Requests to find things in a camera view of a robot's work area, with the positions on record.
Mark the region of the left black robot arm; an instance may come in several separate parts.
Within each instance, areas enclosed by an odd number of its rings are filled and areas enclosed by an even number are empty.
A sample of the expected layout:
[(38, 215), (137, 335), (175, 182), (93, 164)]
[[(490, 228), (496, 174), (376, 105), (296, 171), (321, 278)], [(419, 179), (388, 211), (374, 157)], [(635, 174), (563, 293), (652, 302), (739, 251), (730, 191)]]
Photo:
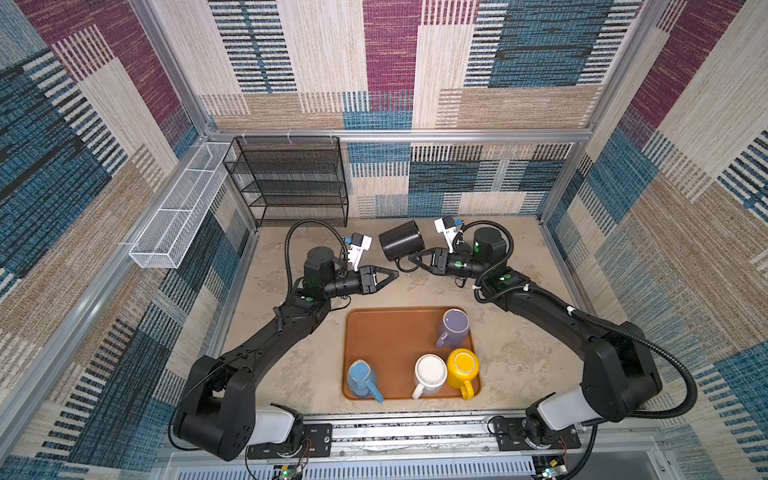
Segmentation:
[(285, 300), (257, 333), (218, 357), (202, 356), (192, 365), (168, 425), (173, 447), (203, 450), (230, 461), (251, 447), (266, 447), (291, 457), (306, 448), (303, 416), (280, 404), (256, 406), (256, 390), (268, 371), (298, 342), (311, 335), (332, 310), (335, 298), (370, 295), (398, 278), (397, 271), (361, 265), (352, 253), (361, 235), (335, 232), (340, 250), (311, 249), (305, 274), (287, 279)]

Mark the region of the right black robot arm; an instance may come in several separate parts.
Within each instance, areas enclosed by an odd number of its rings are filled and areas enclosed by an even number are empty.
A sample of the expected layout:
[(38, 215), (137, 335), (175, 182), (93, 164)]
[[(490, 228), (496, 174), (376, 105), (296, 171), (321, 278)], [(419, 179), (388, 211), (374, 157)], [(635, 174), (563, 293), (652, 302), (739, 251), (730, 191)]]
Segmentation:
[[(458, 223), (450, 228), (446, 246), (427, 248), (420, 233), (414, 233), (403, 255), (433, 275), (472, 280), (478, 303), (532, 322), (582, 361), (582, 379), (576, 386), (528, 407), (523, 428), (532, 447), (548, 447), (559, 432), (576, 424), (597, 427), (626, 418), (672, 419), (693, 409), (698, 387), (679, 359), (648, 340), (637, 325), (617, 325), (580, 310), (510, 267), (514, 241), (502, 225), (488, 220), (470, 225), (476, 230), (471, 242), (464, 239), (467, 225)], [(657, 358), (678, 372), (685, 396), (671, 408), (646, 410), (644, 404), (663, 390)]]

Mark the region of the purple mug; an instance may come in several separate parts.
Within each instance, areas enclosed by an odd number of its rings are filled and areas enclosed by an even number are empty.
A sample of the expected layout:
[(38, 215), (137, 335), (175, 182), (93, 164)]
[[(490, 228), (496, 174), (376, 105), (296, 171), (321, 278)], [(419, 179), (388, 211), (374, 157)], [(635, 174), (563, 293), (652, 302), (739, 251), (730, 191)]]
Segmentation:
[(443, 314), (438, 325), (435, 347), (459, 347), (468, 336), (469, 330), (467, 314), (461, 309), (451, 308)]

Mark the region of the blue mug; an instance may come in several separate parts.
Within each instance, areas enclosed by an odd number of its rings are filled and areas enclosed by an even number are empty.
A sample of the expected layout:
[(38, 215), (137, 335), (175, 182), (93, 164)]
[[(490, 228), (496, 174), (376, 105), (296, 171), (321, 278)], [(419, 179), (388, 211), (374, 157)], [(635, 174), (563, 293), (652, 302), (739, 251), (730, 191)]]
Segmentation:
[(372, 398), (378, 403), (384, 402), (384, 397), (378, 388), (377, 376), (365, 360), (358, 359), (350, 365), (347, 370), (346, 384), (357, 398)]

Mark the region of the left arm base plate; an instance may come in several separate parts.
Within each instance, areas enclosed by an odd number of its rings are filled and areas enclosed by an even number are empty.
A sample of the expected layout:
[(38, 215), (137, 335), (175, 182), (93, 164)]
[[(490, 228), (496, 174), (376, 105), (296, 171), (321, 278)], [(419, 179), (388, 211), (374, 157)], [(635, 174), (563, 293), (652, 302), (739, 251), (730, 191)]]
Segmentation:
[(247, 447), (248, 460), (298, 460), (302, 456), (330, 456), (333, 426), (331, 423), (302, 424), (294, 427), (282, 443), (263, 443)]

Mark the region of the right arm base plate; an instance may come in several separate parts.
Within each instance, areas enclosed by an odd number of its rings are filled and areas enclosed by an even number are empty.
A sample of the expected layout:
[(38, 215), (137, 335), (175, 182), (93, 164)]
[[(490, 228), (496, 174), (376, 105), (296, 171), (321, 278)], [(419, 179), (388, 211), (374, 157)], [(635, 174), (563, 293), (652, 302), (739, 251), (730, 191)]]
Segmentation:
[(573, 427), (554, 431), (545, 424), (523, 417), (491, 417), (486, 428), (502, 452), (579, 449), (582, 446), (578, 431)]

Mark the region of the black mug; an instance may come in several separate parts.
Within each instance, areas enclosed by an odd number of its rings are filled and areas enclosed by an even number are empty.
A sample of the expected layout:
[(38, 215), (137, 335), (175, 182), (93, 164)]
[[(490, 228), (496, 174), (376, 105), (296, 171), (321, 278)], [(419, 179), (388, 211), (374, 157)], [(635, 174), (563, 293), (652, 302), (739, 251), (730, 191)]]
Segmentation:
[(409, 220), (381, 233), (379, 243), (386, 259), (394, 262), (399, 271), (411, 273), (419, 269), (417, 263), (410, 269), (404, 269), (400, 266), (402, 258), (407, 258), (425, 249), (423, 237), (415, 220)]

